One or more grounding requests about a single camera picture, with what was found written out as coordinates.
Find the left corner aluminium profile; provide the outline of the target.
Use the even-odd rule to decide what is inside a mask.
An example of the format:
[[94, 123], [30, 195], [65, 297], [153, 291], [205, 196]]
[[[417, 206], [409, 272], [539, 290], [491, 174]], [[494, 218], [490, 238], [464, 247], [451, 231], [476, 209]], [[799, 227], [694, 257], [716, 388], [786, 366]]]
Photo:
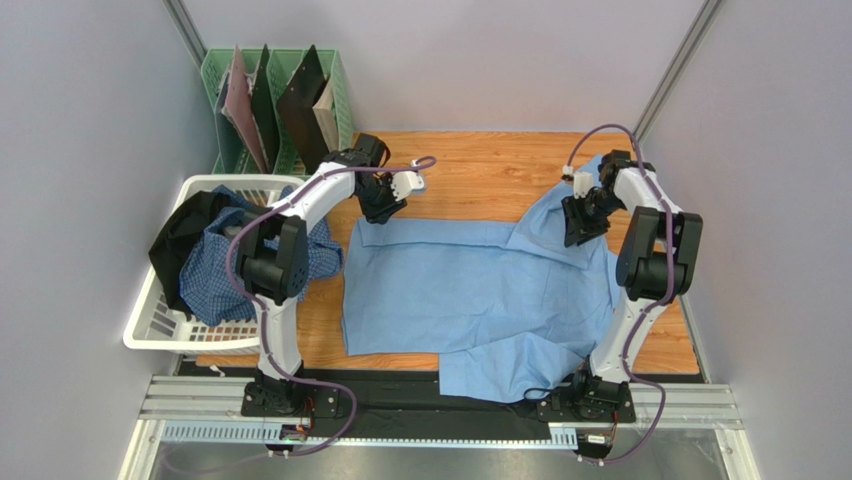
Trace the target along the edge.
[[207, 54], [207, 48], [183, 0], [163, 0], [173, 24], [180, 34], [195, 66], [200, 69]]

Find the right corner aluminium profile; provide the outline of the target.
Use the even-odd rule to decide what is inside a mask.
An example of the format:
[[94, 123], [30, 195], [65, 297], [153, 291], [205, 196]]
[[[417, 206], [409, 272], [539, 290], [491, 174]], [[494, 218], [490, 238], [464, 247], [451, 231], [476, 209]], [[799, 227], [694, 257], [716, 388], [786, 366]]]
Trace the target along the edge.
[[725, 4], [726, 1], [724, 0], [705, 0], [701, 3], [697, 14], [675, 50], [662, 78], [658, 82], [633, 130], [634, 136], [640, 142], [651, 132], [665, 103], [676, 88]]

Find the black garment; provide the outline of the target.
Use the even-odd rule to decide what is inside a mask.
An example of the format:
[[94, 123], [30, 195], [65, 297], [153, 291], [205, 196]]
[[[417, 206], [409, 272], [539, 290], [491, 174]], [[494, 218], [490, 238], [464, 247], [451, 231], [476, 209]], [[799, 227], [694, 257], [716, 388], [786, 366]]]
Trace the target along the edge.
[[180, 273], [204, 230], [230, 205], [224, 193], [197, 192], [177, 206], [159, 231], [148, 256], [170, 309], [192, 313], [180, 295]]

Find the pink board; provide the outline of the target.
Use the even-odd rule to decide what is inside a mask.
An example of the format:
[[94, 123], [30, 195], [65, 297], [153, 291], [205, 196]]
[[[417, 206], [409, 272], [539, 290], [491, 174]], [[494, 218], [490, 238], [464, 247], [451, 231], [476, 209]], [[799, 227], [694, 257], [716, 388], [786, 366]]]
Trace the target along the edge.
[[252, 110], [249, 72], [238, 45], [234, 46], [223, 113], [231, 120], [243, 145], [261, 173], [268, 173], [265, 150]]

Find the white plastic laundry basket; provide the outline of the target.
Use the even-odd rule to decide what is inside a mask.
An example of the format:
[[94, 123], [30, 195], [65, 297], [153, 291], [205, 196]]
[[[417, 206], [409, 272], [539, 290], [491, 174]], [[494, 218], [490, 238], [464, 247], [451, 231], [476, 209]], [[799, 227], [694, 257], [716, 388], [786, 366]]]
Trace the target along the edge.
[[[185, 180], [171, 207], [200, 191], [223, 185], [245, 200], [270, 206], [286, 187], [298, 188], [297, 176], [263, 174], [195, 175]], [[167, 351], [189, 355], [248, 355], [259, 350], [257, 322], [252, 318], [225, 320], [208, 326], [195, 316], [167, 306], [161, 282], [149, 268], [123, 332], [124, 345], [132, 350]]]

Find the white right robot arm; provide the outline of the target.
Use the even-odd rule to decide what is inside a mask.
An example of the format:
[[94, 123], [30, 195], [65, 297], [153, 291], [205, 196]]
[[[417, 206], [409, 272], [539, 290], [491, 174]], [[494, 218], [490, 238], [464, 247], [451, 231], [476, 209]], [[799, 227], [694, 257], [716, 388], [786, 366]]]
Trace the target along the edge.
[[654, 168], [627, 151], [604, 155], [595, 173], [566, 166], [562, 178], [573, 188], [561, 202], [566, 246], [603, 236], [618, 210], [630, 216], [615, 265], [620, 293], [612, 323], [572, 376], [575, 414], [607, 420], [627, 405], [635, 357], [653, 323], [692, 284], [703, 219], [678, 207]]

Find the corner aluminium profile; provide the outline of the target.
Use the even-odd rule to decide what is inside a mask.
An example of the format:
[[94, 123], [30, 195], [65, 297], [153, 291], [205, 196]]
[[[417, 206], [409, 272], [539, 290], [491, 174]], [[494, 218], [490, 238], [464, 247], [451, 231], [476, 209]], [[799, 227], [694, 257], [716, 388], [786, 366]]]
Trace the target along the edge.
[[207, 54], [207, 48], [183, 0], [163, 0], [173, 24], [180, 34], [195, 66], [200, 69]]
[[724, 0], [705, 0], [701, 3], [697, 14], [675, 50], [662, 78], [658, 82], [633, 130], [634, 136], [640, 142], [651, 132], [665, 103], [676, 88], [725, 4], [726, 1]]

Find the blue checkered shirt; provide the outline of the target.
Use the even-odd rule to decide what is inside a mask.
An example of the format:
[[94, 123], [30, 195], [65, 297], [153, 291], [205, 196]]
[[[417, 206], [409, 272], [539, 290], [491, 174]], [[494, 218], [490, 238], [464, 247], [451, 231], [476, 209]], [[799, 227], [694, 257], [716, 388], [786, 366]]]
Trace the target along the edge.
[[[225, 261], [231, 239], [224, 234], [228, 227], [242, 224], [252, 204], [224, 185], [212, 192], [226, 201], [214, 209], [214, 216], [201, 231], [189, 251], [178, 276], [180, 298], [192, 314], [207, 326], [224, 321], [254, 319], [255, 304], [239, 293], [229, 281]], [[331, 236], [328, 221], [321, 220], [308, 235], [308, 280], [327, 279], [341, 272], [344, 250]]]

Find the light blue long sleeve shirt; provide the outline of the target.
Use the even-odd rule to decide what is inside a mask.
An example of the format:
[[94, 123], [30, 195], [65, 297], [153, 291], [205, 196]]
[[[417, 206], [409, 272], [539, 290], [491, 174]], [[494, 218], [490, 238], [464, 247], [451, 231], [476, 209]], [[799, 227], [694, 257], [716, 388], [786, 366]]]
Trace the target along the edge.
[[603, 340], [619, 297], [604, 238], [566, 246], [558, 183], [515, 222], [359, 220], [346, 254], [351, 355], [435, 353], [447, 396], [551, 389]]

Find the dark green board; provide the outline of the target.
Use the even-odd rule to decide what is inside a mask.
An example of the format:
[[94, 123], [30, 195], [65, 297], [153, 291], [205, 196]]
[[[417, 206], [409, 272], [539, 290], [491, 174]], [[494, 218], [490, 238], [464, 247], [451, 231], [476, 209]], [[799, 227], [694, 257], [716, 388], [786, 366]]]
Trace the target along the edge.
[[261, 141], [264, 173], [274, 171], [280, 151], [280, 134], [268, 78], [270, 58], [270, 49], [267, 45], [264, 45], [256, 66], [251, 90], [252, 112]]

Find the beige board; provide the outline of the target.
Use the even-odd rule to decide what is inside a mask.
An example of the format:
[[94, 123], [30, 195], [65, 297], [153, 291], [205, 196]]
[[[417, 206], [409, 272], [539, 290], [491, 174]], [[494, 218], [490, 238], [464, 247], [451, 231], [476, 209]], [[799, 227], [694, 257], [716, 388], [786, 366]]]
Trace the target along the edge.
[[339, 146], [339, 131], [334, 108], [334, 87], [332, 81], [327, 79], [312, 109], [329, 152], [337, 150]]

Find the black board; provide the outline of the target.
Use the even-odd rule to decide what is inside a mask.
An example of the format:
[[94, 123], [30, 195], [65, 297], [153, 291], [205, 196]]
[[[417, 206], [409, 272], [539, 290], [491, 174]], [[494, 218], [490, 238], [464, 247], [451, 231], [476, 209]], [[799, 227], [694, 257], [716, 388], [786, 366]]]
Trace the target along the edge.
[[276, 102], [276, 110], [307, 175], [313, 175], [329, 153], [314, 106], [327, 86], [315, 45], [303, 54]]

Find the aluminium frame rail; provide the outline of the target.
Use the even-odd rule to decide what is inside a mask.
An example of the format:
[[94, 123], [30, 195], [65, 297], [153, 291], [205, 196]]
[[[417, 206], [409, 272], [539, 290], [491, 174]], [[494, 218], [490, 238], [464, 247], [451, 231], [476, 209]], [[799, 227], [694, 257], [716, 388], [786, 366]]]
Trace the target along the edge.
[[[709, 430], [720, 447], [725, 470], [732, 479], [757, 479], [757, 470], [744, 425], [729, 386], [683, 383], [676, 375], [662, 375], [661, 386], [651, 386], [642, 377], [630, 387], [628, 402], [616, 417], [580, 423], [552, 423], [545, 440], [413, 440], [340, 439], [345, 445], [438, 448], [497, 448], [573, 450], [581, 436], [615, 429], [636, 432], [653, 440], [666, 430]], [[240, 409], [247, 377], [155, 376], [142, 403], [139, 417], [161, 421], [164, 435], [177, 440], [200, 442], [280, 442], [279, 431], [297, 421], [288, 418], [244, 417]]]

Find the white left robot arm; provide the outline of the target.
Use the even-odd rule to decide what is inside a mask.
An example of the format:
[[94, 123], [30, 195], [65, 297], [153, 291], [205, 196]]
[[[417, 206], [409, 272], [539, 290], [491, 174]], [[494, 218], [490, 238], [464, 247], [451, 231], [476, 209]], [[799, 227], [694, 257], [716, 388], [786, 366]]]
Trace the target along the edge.
[[389, 149], [362, 135], [352, 148], [329, 153], [290, 195], [249, 221], [232, 240], [226, 273], [255, 306], [260, 357], [243, 393], [244, 417], [333, 418], [345, 387], [308, 379], [298, 347], [298, 296], [309, 282], [309, 234], [335, 206], [356, 197], [366, 220], [384, 224], [423, 190], [432, 157], [389, 167]]

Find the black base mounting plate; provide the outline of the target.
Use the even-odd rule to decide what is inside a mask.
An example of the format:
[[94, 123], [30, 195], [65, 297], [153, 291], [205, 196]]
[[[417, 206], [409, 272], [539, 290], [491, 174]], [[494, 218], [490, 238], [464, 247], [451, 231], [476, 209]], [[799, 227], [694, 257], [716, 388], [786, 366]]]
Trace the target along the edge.
[[435, 371], [301, 369], [306, 384], [255, 376], [244, 388], [246, 417], [303, 419], [315, 437], [413, 440], [545, 440], [552, 423], [594, 420], [571, 406], [573, 390], [530, 392], [515, 403], [443, 396]]

